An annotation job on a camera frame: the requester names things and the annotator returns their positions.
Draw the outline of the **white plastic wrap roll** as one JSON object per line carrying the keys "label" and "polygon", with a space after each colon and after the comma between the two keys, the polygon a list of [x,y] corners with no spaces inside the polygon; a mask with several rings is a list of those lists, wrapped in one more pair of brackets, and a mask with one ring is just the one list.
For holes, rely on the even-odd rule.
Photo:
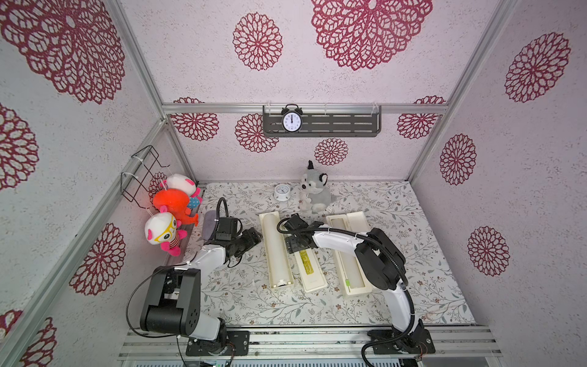
{"label": "white plastic wrap roll", "polygon": [[267,229],[267,256],[271,268],[271,282],[275,287],[290,284],[290,266],[284,247],[284,238],[277,231],[279,217],[268,214],[264,218]]}

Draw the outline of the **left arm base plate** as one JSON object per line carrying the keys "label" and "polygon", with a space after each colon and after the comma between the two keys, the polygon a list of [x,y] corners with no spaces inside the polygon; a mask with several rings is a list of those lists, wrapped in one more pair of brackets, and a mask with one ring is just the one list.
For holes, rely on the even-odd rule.
{"label": "left arm base plate", "polygon": [[242,330],[221,331],[214,340],[190,338],[186,355],[190,357],[247,356],[250,332]]}

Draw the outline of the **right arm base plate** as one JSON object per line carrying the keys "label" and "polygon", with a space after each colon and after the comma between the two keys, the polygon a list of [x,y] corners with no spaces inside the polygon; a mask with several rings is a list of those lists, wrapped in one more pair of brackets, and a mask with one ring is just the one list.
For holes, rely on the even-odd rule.
{"label": "right arm base plate", "polygon": [[[397,330],[370,330],[368,336],[372,342],[383,341],[384,339],[391,339],[395,336]],[[399,355],[399,354],[417,354],[426,355],[434,354],[436,347],[432,340],[429,330],[418,326],[412,333],[405,336],[403,339],[398,339],[394,342],[386,342],[373,346],[375,355]]]}

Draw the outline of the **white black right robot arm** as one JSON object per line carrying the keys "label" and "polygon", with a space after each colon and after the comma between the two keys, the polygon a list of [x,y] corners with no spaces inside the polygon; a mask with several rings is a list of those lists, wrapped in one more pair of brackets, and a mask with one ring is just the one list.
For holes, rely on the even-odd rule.
{"label": "white black right robot arm", "polygon": [[316,248],[354,255],[371,285],[381,290],[385,296],[394,329],[401,336],[414,332],[417,316],[408,290],[405,257],[382,229],[351,232],[327,225],[303,229],[278,226],[278,232],[289,238],[310,235]]}

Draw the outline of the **cream wrap dispenser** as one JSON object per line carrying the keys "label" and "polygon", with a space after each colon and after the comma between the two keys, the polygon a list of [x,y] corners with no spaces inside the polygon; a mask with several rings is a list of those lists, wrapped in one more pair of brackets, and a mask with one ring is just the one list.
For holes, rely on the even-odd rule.
{"label": "cream wrap dispenser", "polygon": [[305,293],[319,291],[328,286],[326,276],[314,251],[302,250],[293,254]]}
{"label": "cream wrap dispenser", "polygon": [[366,234],[371,231],[371,226],[368,224],[368,220],[364,212],[360,211],[348,213],[346,217],[348,220],[348,231],[362,234]]}

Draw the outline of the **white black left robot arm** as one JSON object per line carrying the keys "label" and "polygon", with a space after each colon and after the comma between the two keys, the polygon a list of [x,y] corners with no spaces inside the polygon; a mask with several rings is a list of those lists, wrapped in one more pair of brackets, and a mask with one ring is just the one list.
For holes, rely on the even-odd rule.
{"label": "white black left robot arm", "polygon": [[226,324],[201,310],[203,283],[234,256],[238,259],[260,244],[262,235],[246,229],[232,241],[209,241],[185,265],[159,267],[149,279],[140,328],[145,332],[223,343]]}

